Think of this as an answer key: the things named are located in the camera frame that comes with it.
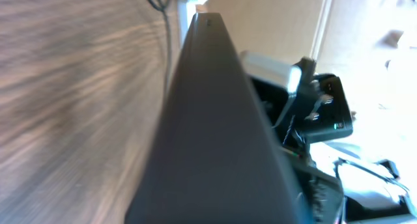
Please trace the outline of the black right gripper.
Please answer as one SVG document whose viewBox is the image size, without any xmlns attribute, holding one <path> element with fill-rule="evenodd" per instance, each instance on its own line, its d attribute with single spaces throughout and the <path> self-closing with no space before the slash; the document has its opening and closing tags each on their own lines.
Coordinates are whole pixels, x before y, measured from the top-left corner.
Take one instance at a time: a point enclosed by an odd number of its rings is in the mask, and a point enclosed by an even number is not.
<svg viewBox="0 0 417 224">
<path fill-rule="evenodd" d="M 295 94 L 250 78 L 295 173 L 296 202 L 306 208 L 306 223 L 334 223 L 343 208 L 341 182 L 318 170 L 310 146 L 351 135 L 351 112 L 339 77 L 316 74 L 309 58 L 294 65 L 302 71 Z"/>
</svg>

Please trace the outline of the blue Samsung Galaxy smartphone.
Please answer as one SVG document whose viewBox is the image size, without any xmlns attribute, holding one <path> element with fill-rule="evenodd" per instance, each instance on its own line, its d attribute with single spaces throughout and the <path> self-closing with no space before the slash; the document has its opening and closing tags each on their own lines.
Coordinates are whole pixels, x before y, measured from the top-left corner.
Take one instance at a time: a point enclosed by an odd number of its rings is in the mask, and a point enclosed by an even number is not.
<svg viewBox="0 0 417 224">
<path fill-rule="evenodd" d="M 311 223 L 222 17 L 194 15 L 126 223 Z"/>
</svg>

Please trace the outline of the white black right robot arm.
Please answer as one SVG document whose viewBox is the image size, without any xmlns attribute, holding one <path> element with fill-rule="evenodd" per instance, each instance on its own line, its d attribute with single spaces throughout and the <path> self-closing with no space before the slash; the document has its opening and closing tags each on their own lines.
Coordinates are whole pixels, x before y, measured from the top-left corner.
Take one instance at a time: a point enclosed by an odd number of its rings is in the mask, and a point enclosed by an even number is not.
<svg viewBox="0 0 417 224">
<path fill-rule="evenodd" d="M 394 162 L 370 162 L 344 143 L 353 133 L 343 85 L 313 59 L 286 64 L 254 53 L 241 62 L 299 185 L 310 223 L 401 223 L 416 218 Z"/>
</svg>

